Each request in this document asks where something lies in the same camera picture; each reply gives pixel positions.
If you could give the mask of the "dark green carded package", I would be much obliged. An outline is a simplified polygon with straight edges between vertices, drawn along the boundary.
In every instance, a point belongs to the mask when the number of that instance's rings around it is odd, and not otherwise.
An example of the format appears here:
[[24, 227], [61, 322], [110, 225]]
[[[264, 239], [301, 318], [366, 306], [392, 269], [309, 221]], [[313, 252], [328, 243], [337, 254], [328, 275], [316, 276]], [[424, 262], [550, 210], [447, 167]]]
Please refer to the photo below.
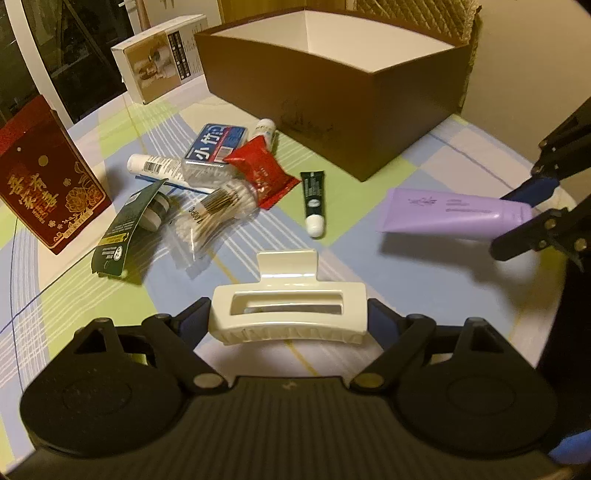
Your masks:
[[136, 231], [155, 233], [169, 212], [168, 196], [161, 191], [164, 183], [165, 179], [152, 182], [126, 200], [94, 248], [94, 274], [119, 279], [126, 276], [126, 258]]

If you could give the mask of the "cream white hair claw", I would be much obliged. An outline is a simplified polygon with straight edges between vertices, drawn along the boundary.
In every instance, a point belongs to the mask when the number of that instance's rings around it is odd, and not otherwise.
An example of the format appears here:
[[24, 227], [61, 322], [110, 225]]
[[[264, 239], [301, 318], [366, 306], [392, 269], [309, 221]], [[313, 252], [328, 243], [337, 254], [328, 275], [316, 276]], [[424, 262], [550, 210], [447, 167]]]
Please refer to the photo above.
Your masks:
[[263, 251], [259, 282], [218, 286], [208, 331], [225, 345], [274, 340], [360, 344], [368, 331], [362, 282], [318, 279], [318, 252]]

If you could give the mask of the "purple cosmetic tube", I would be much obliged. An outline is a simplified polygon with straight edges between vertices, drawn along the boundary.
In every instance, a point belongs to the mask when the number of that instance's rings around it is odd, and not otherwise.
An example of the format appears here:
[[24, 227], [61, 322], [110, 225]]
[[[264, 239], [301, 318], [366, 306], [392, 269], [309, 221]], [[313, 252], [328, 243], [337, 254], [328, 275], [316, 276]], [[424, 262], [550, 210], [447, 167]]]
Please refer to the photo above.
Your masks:
[[393, 188], [379, 206], [377, 231], [492, 241], [532, 219], [522, 202]]

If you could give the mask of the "cotton swabs plastic bag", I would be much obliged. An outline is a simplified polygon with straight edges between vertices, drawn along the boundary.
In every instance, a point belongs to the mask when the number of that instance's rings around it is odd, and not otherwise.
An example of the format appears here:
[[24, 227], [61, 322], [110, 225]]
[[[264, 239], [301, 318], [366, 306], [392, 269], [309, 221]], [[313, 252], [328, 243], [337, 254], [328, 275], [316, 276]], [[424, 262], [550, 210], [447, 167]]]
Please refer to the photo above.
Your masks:
[[165, 226], [165, 239], [175, 265], [199, 271], [223, 235], [259, 213], [256, 190], [232, 179], [211, 194], [181, 207]]

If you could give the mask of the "white barcode tube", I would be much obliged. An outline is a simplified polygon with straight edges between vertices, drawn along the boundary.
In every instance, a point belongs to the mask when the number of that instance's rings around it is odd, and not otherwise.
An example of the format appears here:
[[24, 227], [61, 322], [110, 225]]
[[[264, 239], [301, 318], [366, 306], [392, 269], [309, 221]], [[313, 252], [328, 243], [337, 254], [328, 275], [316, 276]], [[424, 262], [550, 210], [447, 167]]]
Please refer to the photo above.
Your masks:
[[136, 177], [152, 182], [164, 180], [167, 185], [193, 190], [183, 177], [180, 159], [132, 154], [126, 166], [128, 172]]

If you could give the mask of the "small green black tube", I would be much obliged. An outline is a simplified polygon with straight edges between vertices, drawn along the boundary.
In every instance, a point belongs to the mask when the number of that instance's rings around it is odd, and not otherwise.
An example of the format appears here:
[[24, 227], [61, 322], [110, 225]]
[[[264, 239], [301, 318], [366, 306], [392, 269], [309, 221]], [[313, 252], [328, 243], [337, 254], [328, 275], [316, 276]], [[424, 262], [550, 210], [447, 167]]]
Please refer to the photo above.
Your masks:
[[325, 172], [301, 172], [301, 185], [304, 191], [304, 226], [311, 238], [321, 238], [325, 234]]

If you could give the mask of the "red snack packet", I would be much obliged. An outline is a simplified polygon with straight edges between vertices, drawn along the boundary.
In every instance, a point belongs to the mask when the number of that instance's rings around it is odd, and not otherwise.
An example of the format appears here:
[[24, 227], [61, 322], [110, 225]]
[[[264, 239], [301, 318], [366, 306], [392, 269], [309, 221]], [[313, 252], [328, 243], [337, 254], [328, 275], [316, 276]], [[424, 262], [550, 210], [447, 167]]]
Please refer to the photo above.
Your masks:
[[263, 210], [273, 208], [300, 183], [299, 179], [281, 168], [273, 153], [266, 148], [263, 136], [256, 136], [235, 149], [225, 157], [224, 162], [235, 167], [256, 189], [257, 202]]

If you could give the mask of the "small white bottle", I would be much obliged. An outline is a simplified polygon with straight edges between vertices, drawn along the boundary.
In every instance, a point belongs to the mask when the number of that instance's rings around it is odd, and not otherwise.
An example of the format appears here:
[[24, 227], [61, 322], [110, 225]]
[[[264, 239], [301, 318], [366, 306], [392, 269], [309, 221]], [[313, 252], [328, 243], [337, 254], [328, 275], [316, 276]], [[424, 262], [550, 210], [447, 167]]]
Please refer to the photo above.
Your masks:
[[266, 150], [273, 151], [274, 138], [276, 138], [276, 123], [269, 118], [260, 119], [253, 130], [252, 137], [262, 137], [266, 143]]

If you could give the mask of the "checked tablecloth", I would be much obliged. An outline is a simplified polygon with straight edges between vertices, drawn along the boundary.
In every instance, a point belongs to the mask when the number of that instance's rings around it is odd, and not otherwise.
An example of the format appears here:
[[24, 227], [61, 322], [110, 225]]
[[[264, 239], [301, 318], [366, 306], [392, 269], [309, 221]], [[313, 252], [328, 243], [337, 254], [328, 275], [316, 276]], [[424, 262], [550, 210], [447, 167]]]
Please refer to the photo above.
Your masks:
[[208, 123], [246, 128], [256, 119], [209, 93], [197, 79], [148, 106], [121, 95], [69, 131], [107, 189], [111, 206], [60, 254], [51, 253], [8, 210], [1, 212], [1, 467], [31, 451], [21, 424], [23, 389], [97, 317], [136, 325], [155, 313], [176, 314], [223, 284], [249, 285], [263, 310], [280, 311], [272, 286], [314, 288], [301, 310], [341, 313], [361, 282], [370, 297], [400, 314], [422, 313], [441, 324], [482, 317], [536, 363], [552, 327], [565, 277], [553, 251], [493, 260], [484, 243], [387, 235], [377, 229], [380, 203], [394, 187], [500, 197], [524, 181], [529, 163], [459, 116], [451, 116], [379, 173], [358, 181], [286, 135], [276, 158], [287, 173], [325, 173], [325, 236], [304, 229], [301, 188], [273, 209], [218, 240], [194, 270], [181, 268], [163, 232], [140, 232], [121, 279], [91, 270], [93, 249], [143, 182], [128, 172], [135, 153], [183, 155]]

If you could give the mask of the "quilted olive chair cover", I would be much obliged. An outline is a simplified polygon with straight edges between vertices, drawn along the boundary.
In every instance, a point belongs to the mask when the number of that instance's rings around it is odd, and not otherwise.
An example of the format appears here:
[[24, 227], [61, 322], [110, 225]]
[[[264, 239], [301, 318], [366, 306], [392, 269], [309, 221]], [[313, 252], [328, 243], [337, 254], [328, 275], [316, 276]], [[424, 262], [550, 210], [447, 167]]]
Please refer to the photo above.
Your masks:
[[391, 18], [412, 22], [470, 46], [470, 59], [458, 107], [461, 113], [476, 61], [482, 25], [481, 5], [473, 0], [400, 0], [387, 1], [386, 4]]

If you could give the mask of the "red gold gift box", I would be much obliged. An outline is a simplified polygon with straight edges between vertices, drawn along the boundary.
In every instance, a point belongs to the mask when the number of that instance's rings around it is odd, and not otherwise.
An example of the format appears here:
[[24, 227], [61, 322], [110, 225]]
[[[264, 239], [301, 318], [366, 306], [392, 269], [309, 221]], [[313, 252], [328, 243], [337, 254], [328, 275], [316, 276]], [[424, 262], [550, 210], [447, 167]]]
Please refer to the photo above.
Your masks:
[[1, 128], [1, 199], [55, 255], [111, 205], [41, 95]]

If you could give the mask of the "brown cardboard storage box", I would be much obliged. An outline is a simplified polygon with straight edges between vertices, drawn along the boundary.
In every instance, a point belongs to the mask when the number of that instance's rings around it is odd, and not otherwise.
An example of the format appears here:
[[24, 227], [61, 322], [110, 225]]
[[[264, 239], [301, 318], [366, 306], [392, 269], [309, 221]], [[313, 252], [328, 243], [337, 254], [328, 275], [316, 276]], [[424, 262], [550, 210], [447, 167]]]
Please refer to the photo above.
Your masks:
[[399, 20], [297, 7], [195, 37], [211, 93], [366, 180], [455, 113], [470, 45]]

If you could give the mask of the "white product box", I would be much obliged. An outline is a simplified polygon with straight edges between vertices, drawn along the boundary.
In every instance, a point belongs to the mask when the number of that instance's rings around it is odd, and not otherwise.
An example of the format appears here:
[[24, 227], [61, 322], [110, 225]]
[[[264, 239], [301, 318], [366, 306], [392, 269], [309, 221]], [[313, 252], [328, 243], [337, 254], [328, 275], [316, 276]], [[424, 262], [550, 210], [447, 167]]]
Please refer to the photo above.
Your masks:
[[148, 104], [204, 73], [194, 36], [207, 26], [204, 14], [178, 16], [111, 48], [134, 103]]

